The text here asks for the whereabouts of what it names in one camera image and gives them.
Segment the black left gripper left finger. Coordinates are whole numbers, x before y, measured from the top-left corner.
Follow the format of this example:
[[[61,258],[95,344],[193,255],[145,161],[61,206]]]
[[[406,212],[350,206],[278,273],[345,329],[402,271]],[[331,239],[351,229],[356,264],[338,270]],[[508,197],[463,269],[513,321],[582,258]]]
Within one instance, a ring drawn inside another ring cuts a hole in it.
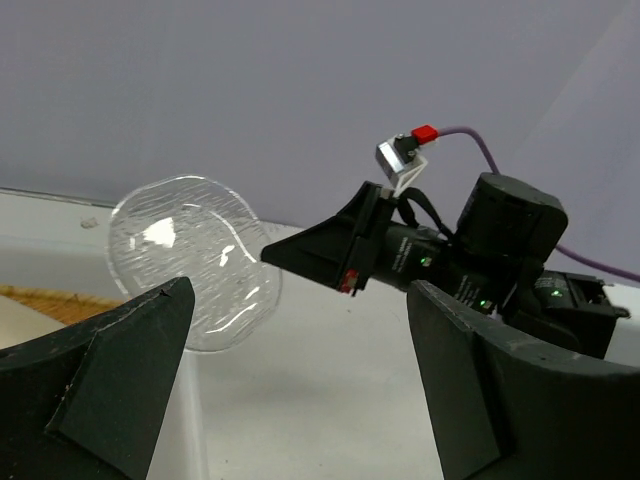
[[[174,278],[1,352],[4,479],[144,479],[191,325]]]

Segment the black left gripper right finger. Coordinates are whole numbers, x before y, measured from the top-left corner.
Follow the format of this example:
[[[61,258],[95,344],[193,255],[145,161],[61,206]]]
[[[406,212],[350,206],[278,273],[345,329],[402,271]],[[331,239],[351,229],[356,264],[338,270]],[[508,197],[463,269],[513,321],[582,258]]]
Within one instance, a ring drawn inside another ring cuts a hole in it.
[[[447,479],[635,479],[639,292],[603,359],[547,343],[413,283],[410,333]]]

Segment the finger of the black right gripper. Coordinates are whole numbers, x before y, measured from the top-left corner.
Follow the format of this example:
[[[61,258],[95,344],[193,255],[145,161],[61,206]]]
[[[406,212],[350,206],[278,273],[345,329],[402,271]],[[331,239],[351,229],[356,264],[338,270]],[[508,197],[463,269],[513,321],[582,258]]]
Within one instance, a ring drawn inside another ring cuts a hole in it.
[[[362,290],[370,269],[361,251],[370,223],[370,184],[334,216],[264,247],[260,259],[332,290]]]

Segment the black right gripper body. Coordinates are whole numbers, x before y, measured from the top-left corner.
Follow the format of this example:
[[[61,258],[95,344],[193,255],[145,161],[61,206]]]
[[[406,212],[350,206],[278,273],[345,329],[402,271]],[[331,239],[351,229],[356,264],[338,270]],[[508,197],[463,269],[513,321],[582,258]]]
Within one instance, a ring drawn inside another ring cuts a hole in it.
[[[367,182],[356,198],[363,204],[349,247],[349,292],[356,294],[371,279],[405,291],[427,278],[453,239],[428,197],[415,187],[394,197]]]

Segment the woven bamboo triangular tray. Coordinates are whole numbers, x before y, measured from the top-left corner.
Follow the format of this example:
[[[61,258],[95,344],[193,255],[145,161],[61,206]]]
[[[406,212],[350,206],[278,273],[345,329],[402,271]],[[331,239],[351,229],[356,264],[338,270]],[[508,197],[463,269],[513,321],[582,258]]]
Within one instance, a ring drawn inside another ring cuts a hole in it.
[[[72,325],[123,304],[122,300],[54,289],[2,285],[1,295],[64,325]]]

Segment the clear glass small dish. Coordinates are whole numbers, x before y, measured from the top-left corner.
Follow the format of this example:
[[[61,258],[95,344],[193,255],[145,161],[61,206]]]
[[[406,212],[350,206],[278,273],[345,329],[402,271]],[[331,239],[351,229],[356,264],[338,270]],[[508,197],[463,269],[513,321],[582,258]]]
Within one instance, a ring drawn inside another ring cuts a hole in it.
[[[260,259],[270,241],[238,193],[181,175],[139,187],[115,206],[106,256],[128,297],[188,278],[195,306],[186,347],[217,353],[245,340],[278,307],[282,274]]]

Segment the cream square panda dish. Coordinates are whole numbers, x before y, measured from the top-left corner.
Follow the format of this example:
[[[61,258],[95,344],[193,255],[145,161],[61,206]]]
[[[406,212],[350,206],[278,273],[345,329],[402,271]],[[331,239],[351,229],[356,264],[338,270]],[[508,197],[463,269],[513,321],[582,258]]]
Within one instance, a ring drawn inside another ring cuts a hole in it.
[[[60,330],[64,325],[5,296],[0,304],[0,348],[5,349]]]

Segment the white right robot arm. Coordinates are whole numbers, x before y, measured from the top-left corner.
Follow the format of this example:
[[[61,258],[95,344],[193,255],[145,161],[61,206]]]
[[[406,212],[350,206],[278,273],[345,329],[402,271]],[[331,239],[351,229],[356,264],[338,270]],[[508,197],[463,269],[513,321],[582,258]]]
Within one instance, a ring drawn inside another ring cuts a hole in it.
[[[560,201],[515,178],[481,174],[455,229],[419,189],[371,182],[331,218],[263,248],[272,266],[355,295],[376,280],[425,281],[462,305],[554,345],[634,365],[639,315],[621,291],[545,264],[568,224]]]

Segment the white plastic bin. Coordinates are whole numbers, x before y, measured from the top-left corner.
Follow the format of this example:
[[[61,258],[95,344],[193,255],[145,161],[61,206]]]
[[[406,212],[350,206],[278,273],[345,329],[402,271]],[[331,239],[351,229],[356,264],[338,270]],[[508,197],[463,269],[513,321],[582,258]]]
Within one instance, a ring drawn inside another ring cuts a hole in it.
[[[1,286],[54,289],[121,300],[104,261],[110,210],[3,192]],[[197,362],[184,348],[144,479],[209,475]]]

